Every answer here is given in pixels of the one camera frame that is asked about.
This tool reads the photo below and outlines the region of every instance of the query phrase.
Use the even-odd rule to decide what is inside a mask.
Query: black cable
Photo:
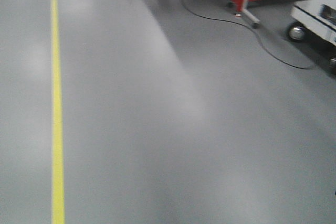
[[[263,44],[263,41],[261,40],[261,37],[250,27],[248,27],[247,25],[244,25],[244,24],[241,24],[239,22],[234,22],[234,21],[230,21],[230,20],[225,20],[225,19],[218,19],[218,18],[209,18],[209,17],[205,17],[205,16],[202,16],[200,14],[197,14],[195,12],[193,12],[192,10],[189,9],[189,7],[185,4],[185,1],[184,0],[180,0],[181,2],[181,5],[191,14],[197,16],[197,17],[200,17],[200,18],[205,18],[205,19],[210,19],[210,20],[215,20],[215,21],[221,21],[221,22],[226,22],[226,23],[232,23],[232,24],[235,24],[235,25],[240,25],[240,26],[243,26],[245,27],[246,29],[248,29],[249,31],[251,31],[257,38],[257,41],[260,45],[260,47],[266,52],[268,53],[270,56],[272,56],[274,59],[282,62],[283,64],[286,64],[290,67],[293,67],[293,68],[298,68],[298,69],[303,69],[303,70],[310,70],[310,69],[313,69],[316,64],[312,64],[311,66],[308,66],[308,67],[298,67],[298,66],[295,66],[295,65],[292,65],[290,63],[287,63],[281,59],[279,59],[278,57],[276,57],[274,54],[272,54]]]

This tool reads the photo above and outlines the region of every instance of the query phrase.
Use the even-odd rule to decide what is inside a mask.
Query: white machine
[[[297,20],[287,29],[287,37],[291,41],[304,41],[310,30],[336,46],[336,0],[298,1],[291,15]],[[336,58],[330,60],[330,67],[335,73]]]

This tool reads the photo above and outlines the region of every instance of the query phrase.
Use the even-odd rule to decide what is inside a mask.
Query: yellow floor line
[[[59,49],[58,0],[51,0],[51,53],[52,53],[52,224],[65,223],[64,171],[62,139],[62,92]]]

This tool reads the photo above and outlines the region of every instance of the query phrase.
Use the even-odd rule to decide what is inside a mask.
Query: metal leg
[[[249,12],[247,9],[243,9],[243,14],[253,22],[252,27],[253,28],[258,28],[260,25],[260,20],[254,16],[251,12]]]

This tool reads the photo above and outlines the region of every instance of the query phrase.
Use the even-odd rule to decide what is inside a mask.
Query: black wheel
[[[228,8],[233,8],[233,7],[234,7],[234,3],[233,3],[233,2],[228,2],[228,3],[226,4],[226,6],[227,6]]]
[[[304,42],[307,37],[307,29],[300,22],[294,22],[286,31],[287,38],[293,42]]]
[[[260,23],[253,23],[252,28],[253,29],[258,29],[260,26]]]

